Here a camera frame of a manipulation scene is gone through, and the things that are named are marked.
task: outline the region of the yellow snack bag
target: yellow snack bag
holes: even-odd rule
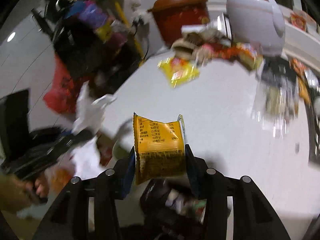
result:
[[[189,82],[199,76],[199,70],[195,66],[177,57],[160,61],[158,67],[164,71],[164,74],[173,87]]]
[[[186,171],[184,122],[162,123],[133,114],[136,152],[135,184],[148,179],[182,175]]]

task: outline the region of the tabletop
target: tabletop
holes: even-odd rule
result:
[[[116,101],[106,109],[102,131],[129,151],[134,144],[133,112],[159,122],[176,121],[182,114],[194,155],[227,177],[250,176],[292,240],[300,239],[320,212],[320,167],[308,164],[304,103],[300,101],[299,116],[290,123],[289,133],[273,138],[271,131],[251,118],[258,84],[255,73],[237,61],[215,59],[200,68],[199,78],[172,88],[157,67],[171,56],[149,59],[120,87]],[[136,195],[129,197],[123,211],[140,197],[145,185],[133,189]]]

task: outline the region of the yellow pole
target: yellow pole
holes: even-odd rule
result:
[[[117,0],[113,0],[115,7],[116,7],[116,11],[118,13],[118,15],[120,16],[121,20],[123,21],[123,23],[128,27],[131,28],[131,25],[129,24],[129,21],[127,20],[127,17],[124,15],[124,12],[119,4],[119,2]],[[144,60],[143,60],[143,50],[141,48],[141,45],[139,44],[139,42],[137,41],[137,39],[134,37],[134,45],[136,46],[136,49],[138,51],[138,53],[140,54],[142,61],[140,62],[140,65],[143,64]]]

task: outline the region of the pot lid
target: pot lid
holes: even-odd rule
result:
[[[157,0],[154,3],[153,8],[149,9],[148,12],[161,11],[172,7],[206,3],[207,1],[208,0]]]

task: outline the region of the pot handle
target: pot handle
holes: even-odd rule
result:
[[[279,5],[275,0],[265,0],[271,3],[272,5],[272,14],[273,14],[273,25],[276,29],[277,34],[282,37],[284,34],[284,18],[281,12]]]

